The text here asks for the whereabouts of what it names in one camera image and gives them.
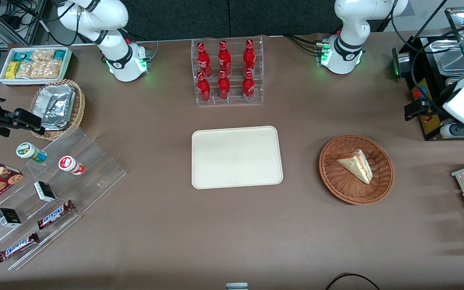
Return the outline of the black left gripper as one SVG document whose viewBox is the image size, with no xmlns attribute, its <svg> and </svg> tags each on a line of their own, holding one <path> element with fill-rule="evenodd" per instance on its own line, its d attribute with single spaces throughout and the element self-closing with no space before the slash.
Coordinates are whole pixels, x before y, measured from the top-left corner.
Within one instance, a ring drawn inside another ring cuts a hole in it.
<svg viewBox="0 0 464 290">
<path fill-rule="evenodd" d="M 419 117 L 434 116 L 437 114 L 444 114 L 444 110 L 441 109 L 434 101 L 429 99 L 416 99 L 404 107 L 405 121 L 411 121 Z"/>
</svg>

